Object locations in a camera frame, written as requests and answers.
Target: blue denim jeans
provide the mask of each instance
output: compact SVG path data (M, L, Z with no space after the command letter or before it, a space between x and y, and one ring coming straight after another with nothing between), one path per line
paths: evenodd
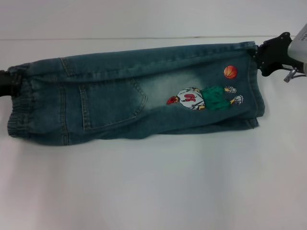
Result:
M264 102L253 42L178 46L41 60L21 75L12 137L46 145L200 134L258 126Z

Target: basketball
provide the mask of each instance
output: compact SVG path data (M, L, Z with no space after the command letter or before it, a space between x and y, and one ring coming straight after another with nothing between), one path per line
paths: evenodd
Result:
M237 74L238 74L238 70L234 66L227 66L224 69L224 76L229 79L235 78Z

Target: white jersey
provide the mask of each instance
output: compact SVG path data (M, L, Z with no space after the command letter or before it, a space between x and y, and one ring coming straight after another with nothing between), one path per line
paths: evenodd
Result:
M179 102L189 109L199 110L199 106L205 106L201 93L195 88L184 89L178 93L177 97Z

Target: white background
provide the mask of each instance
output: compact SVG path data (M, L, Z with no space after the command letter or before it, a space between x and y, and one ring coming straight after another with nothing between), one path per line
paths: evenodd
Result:
M306 0L2 0L0 69L94 52L264 40ZM307 79L264 78L260 127L45 147L7 135L1 230L306 230Z

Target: embroidered patch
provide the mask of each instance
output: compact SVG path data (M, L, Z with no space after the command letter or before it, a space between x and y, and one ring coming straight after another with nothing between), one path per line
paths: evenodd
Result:
M213 86L204 90L197 88L186 88L180 91L177 96L172 96L167 100L166 104L181 103L184 107L192 110L224 110L228 109L232 104L242 104L243 96L236 96L231 101L225 97L226 93L236 93L236 88L232 86L219 87Z
M235 78L237 74L238 74L238 70L234 66L227 66L224 69L224 76L229 79Z

